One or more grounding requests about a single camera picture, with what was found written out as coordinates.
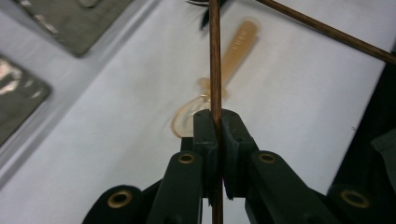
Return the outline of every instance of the metal plate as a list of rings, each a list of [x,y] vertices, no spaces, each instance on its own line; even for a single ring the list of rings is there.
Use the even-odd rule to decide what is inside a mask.
[[[47,84],[0,56],[0,146],[49,94]]]
[[[133,0],[14,0],[58,42],[82,56]]]

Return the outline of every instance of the white table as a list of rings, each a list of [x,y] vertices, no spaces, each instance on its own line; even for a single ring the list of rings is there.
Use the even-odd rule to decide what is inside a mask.
[[[381,49],[394,44],[393,0],[279,2]],[[105,190],[145,189],[163,177],[180,146],[171,119],[209,74],[202,12],[183,1],[149,1],[136,14],[144,19],[121,15],[118,29],[76,59],[0,10],[0,52],[53,88],[40,108],[45,116],[36,113],[36,128],[19,133],[31,135],[2,169],[9,178],[0,223],[80,223]],[[259,39],[223,107],[241,116],[261,150],[326,193],[384,63],[248,0],[222,13],[222,49],[246,16],[260,21]],[[203,223],[210,223],[206,205]],[[244,200],[224,206],[224,223],[248,222]]]

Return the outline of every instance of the translucent orange object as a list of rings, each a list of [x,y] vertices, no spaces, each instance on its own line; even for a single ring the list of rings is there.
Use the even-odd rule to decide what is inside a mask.
[[[259,23],[253,18],[246,18],[236,31],[230,46],[221,60],[221,86],[224,86],[230,76],[248,54],[256,40]],[[183,105],[172,120],[172,130],[178,137],[193,137],[193,115],[203,109],[210,109],[210,80],[200,78],[198,84],[203,93]]]

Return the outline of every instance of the black clamp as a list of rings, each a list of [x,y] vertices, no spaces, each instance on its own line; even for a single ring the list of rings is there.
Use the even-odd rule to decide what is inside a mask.
[[[362,191],[335,186],[323,196],[310,189],[280,156],[259,151],[233,111],[222,110],[221,122],[226,193],[229,199],[246,198],[251,223],[361,223],[360,212],[375,210]],[[218,146],[209,110],[197,112],[194,137],[182,138],[162,180],[143,191],[109,189],[83,223],[201,223],[202,199],[216,198]]]

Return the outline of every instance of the rod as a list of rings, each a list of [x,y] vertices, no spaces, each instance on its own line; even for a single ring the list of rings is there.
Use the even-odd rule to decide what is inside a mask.
[[[292,17],[293,19],[302,22],[303,24],[319,31],[320,33],[335,39],[343,44],[346,44],[354,49],[360,50],[368,55],[371,55],[379,60],[382,60],[386,63],[393,63],[396,64],[396,56],[390,54],[389,52],[386,52],[382,49],[379,49],[371,44],[368,44],[362,40],[359,40],[358,38],[348,35],[344,32],[341,32],[337,29],[332,28],[331,26],[317,21],[315,19],[312,19],[308,16],[305,16],[303,13],[300,13],[294,9],[291,9],[289,7],[285,7],[278,2],[275,2],[273,0],[256,0],[278,12],[281,12],[289,17]]]
[[[209,36],[210,36],[210,110],[219,143],[218,176],[216,199],[212,206],[212,223],[223,223],[222,201],[222,150],[221,150],[221,59],[220,59],[220,20],[219,0],[209,1]]]

